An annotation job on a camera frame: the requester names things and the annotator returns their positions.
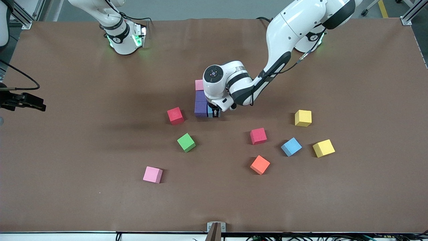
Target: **red cube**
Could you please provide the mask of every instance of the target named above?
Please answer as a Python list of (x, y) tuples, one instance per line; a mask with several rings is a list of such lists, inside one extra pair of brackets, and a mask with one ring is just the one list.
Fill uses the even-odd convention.
[(172, 125), (178, 125), (184, 122), (183, 115), (181, 114), (180, 107), (168, 110), (169, 121)]
[(261, 144), (267, 140), (264, 128), (252, 130), (250, 132), (250, 137), (253, 145)]

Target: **orange cube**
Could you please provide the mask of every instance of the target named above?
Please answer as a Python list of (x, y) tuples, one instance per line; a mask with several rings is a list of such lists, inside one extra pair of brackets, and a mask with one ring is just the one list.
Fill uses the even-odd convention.
[(251, 169), (253, 169), (255, 172), (262, 175), (268, 166), (270, 165), (270, 162), (268, 162), (265, 158), (258, 156), (254, 162), (251, 164)]

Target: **metal bracket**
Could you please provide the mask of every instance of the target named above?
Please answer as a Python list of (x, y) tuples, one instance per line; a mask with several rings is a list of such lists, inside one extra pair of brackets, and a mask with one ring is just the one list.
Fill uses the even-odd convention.
[(405, 20), (403, 19), (403, 16), (400, 16), (400, 20), (401, 20), (401, 24), (402, 24), (403, 26), (412, 25), (412, 21), (411, 21), (411, 20), (409, 20), (409, 21), (405, 21)]
[(33, 24), (33, 17), (17, 2), (14, 3), (12, 16), (22, 24), (22, 29), (28, 30)]
[(226, 223), (225, 222), (209, 222), (209, 223), (207, 223), (207, 232), (210, 231), (210, 228), (213, 225), (213, 223), (219, 223), (221, 232), (226, 232)]

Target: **yellow floor stripe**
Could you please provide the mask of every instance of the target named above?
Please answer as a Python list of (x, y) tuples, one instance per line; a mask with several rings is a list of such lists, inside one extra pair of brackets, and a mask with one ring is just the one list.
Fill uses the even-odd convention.
[(386, 8), (385, 8), (385, 5), (383, 4), (383, 0), (380, 0), (378, 4), (379, 4), (380, 12), (382, 13), (382, 17), (388, 18), (388, 13), (386, 12)]

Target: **green led light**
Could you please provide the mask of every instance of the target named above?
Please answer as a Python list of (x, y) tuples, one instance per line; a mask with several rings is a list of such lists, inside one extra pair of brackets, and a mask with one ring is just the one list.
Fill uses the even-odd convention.
[(142, 43), (141, 43), (141, 38), (140, 38), (139, 36), (135, 36), (135, 35), (132, 35), (132, 37), (133, 37), (133, 39), (134, 39), (135, 45), (136, 45), (137, 47), (140, 47), (140, 46), (142, 45)]
[(109, 36), (107, 36), (107, 39), (108, 39), (108, 42), (110, 43), (110, 47), (114, 48)]

